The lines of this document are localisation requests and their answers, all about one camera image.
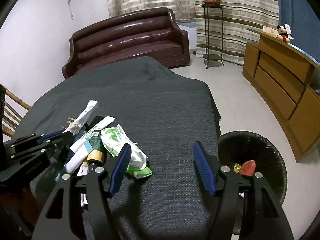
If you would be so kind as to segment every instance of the trash can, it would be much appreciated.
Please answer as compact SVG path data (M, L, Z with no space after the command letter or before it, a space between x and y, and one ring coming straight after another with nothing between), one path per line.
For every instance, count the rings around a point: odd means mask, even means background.
M265 137L248 131L233 131L218 137L219 161L233 169L235 163L256 162L255 172L266 178L282 204L287 192L287 170L277 148ZM238 201L234 234L240 234L243 200Z

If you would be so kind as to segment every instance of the brown leather sofa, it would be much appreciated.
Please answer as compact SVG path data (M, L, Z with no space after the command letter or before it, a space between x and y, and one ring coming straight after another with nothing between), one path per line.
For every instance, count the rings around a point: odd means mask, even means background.
M149 56L166 67L190 63L188 33L167 7L126 13L92 24L70 38L65 79L124 59Z

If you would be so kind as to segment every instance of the wooden cabinet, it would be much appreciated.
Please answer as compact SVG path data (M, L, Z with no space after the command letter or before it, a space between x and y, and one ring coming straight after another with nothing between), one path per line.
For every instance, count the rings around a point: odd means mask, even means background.
M302 152L314 150L320 133L320 98L311 89L306 88L297 109L289 120Z
M253 44L247 42L247 45L245 47L243 68L252 77L254 77L254 74L256 73L259 54L260 50L258 50L258 48Z
M296 107L288 94L260 67L257 68L254 80L278 106L283 118L288 120Z
M303 51L266 33L258 46L247 43L242 74L277 118L300 161L320 143L320 97L309 87L320 66Z
M264 52L261 52L259 66L275 79L293 101L299 101L305 85L294 74Z

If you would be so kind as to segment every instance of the mickey mouse plush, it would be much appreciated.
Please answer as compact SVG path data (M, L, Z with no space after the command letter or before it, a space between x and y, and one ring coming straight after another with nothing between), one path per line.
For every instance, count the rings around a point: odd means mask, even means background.
M290 41L293 40L293 38L289 35L292 34L289 25L284 24L284 27L278 25L277 29L279 34L276 37L279 40L284 41L286 43L290 43Z

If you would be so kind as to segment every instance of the dark gray blanket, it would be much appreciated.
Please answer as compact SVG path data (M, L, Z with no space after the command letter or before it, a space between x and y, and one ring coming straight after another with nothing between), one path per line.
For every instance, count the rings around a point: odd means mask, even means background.
M109 205L123 240L204 239L216 205L194 167L192 145L200 140L218 156L215 122L220 115L208 86L163 67L149 57L116 62L70 77L42 96L18 126L14 138L61 129L90 99L95 116L115 117L127 136L149 157L154 175L124 178ZM31 183L43 207L61 166L52 165ZM84 210L87 239L93 239Z

